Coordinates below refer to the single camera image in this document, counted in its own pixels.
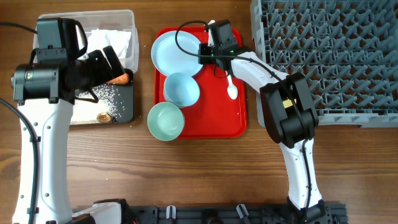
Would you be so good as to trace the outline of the white plastic spoon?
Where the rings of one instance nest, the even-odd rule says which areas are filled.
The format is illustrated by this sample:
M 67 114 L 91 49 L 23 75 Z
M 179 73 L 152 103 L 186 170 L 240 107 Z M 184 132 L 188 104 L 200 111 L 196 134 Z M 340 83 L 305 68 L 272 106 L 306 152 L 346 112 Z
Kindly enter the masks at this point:
M 232 76 L 228 72 L 226 72 L 226 78 L 228 81 L 228 87 L 227 87 L 228 95 L 232 100 L 235 100 L 238 97 L 238 89 L 233 84 Z

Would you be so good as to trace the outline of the white paper napkin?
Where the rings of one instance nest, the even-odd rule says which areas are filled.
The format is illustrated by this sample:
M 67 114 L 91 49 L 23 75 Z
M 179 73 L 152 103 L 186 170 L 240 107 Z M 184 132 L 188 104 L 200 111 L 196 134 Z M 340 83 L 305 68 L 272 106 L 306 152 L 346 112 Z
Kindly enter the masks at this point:
M 88 36 L 87 53 L 94 50 L 101 50 L 107 46 L 112 46 L 118 58 L 126 58 L 131 32 L 120 30 L 92 30 Z

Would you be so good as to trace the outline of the light blue plate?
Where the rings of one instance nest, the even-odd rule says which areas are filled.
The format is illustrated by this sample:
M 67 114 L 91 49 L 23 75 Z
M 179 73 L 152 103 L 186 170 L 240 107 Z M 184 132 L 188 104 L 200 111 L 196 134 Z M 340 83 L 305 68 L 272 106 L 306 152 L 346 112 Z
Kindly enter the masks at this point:
M 198 57 L 186 54 L 178 48 L 175 33 L 175 30 L 168 31 L 156 38 L 151 49 L 152 62 L 166 77 L 174 73 L 192 77 L 203 68 L 203 65 L 198 62 Z M 182 49 L 193 54 L 198 53 L 200 41 L 193 34 L 180 31 L 177 40 Z

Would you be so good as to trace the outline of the white rice pile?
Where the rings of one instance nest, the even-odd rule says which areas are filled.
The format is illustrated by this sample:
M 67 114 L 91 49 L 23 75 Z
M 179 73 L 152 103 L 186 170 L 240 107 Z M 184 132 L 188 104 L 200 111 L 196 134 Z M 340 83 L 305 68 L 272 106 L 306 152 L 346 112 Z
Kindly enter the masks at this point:
M 106 115 L 111 121 L 120 117 L 120 109 L 116 97 L 119 96 L 116 85 L 104 84 L 93 88 L 93 93 L 98 97 L 98 102 L 75 100 L 71 125 L 98 124 L 99 114 Z

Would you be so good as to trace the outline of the light blue bowl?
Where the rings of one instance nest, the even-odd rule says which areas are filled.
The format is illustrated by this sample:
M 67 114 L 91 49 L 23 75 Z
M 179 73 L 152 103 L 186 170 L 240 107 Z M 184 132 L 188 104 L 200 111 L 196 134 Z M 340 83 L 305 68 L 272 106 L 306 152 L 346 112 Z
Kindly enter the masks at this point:
M 185 108 L 199 100 L 200 87 L 190 75 L 174 73 L 165 79 L 163 94 L 166 101 Z

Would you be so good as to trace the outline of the orange carrot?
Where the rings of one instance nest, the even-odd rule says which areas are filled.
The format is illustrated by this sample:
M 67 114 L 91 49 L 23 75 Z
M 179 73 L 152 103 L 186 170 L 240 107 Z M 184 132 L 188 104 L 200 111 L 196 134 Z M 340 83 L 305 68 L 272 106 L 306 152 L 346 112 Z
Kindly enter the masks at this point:
M 106 83 L 112 85 L 125 85 L 129 83 L 129 75 L 127 73 L 124 73 L 123 75 L 116 77 Z

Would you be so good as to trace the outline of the brown food scrap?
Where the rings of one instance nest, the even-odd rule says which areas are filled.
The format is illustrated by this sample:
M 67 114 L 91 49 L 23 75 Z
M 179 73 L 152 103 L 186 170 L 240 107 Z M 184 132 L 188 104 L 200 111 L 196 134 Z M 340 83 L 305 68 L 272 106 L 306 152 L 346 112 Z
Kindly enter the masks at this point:
M 102 112 L 97 115 L 96 119 L 99 123 L 110 123 L 113 117 L 107 112 Z

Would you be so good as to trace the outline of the mint green bowl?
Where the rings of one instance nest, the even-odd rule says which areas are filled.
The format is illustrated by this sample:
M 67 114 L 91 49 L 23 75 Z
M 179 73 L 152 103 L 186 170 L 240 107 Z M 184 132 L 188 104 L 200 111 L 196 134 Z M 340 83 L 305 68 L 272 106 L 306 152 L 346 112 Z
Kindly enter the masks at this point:
M 147 117 L 148 129 L 160 141 L 177 139 L 185 126 L 185 117 L 176 105 L 160 102 L 154 105 Z

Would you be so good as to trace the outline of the yellow plastic cup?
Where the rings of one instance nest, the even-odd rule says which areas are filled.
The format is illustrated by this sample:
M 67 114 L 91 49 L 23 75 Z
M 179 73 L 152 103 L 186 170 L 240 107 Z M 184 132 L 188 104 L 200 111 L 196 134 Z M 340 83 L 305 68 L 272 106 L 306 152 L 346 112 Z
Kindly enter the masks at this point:
M 294 99 L 293 101 L 290 99 L 287 99 L 287 100 L 283 101 L 283 106 L 285 109 L 287 109 L 287 108 L 293 107 L 295 103 L 296 103 L 296 99 Z

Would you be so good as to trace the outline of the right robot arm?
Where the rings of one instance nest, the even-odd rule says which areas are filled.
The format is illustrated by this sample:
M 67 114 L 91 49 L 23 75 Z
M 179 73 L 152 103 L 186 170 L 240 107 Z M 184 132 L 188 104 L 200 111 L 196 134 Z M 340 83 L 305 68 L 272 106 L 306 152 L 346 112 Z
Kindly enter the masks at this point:
M 267 133 L 285 161 L 290 222 L 309 223 L 324 216 L 312 156 L 319 119 L 305 75 L 280 72 L 239 46 L 228 20 L 206 23 L 205 32 L 208 41 L 198 51 L 200 63 L 218 65 L 260 95 Z

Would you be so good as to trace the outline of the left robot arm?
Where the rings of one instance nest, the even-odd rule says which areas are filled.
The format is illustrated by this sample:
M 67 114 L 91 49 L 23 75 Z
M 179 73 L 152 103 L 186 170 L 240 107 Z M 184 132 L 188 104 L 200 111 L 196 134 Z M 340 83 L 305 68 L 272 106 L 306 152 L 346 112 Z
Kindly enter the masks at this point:
M 82 25 L 39 19 L 39 46 L 11 81 L 21 121 L 21 177 L 13 223 L 72 223 L 67 190 L 67 139 L 76 91 L 91 91 L 124 74 L 110 46 L 89 52 Z

